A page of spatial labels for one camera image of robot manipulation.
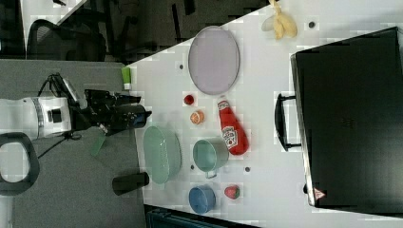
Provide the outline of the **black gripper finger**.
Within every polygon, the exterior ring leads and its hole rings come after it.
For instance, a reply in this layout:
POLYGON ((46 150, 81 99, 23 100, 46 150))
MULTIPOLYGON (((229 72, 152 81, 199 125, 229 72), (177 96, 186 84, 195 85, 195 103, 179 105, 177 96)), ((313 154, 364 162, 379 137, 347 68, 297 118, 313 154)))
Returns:
POLYGON ((151 111, 151 110, 146 111, 146 112, 144 113, 145 118, 146 118, 146 119, 149 118, 149 117, 151 116, 151 114, 152 114, 152 111, 151 111))
POLYGON ((116 96, 116 105, 130 105, 138 104, 141 101, 141 97, 119 94, 116 96))

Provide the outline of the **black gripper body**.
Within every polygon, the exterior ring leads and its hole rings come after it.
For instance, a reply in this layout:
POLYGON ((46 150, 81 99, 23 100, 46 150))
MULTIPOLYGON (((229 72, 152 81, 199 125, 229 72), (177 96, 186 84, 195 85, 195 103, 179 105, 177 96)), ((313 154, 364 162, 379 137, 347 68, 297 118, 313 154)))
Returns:
POLYGON ((146 125, 145 108, 140 104, 115 104, 116 96, 106 90, 86 89, 86 108, 70 108, 71 129, 83 131, 100 127, 106 136, 146 125))

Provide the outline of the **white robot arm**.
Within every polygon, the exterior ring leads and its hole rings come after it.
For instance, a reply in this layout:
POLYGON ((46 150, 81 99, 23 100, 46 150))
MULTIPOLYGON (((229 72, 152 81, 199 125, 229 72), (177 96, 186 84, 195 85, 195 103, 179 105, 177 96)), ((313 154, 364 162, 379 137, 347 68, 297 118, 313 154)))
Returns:
POLYGON ((40 174, 33 142, 44 138, 71 139, 78 131, 98 127, 107 137, 146 125, 152 112, 136 96, 87 89, 85 97, 28 97, 1 101, 1 150, 27 156, 28 173, 21 180, 1 176, 1 194, 17 196, 26 192, 40 174))

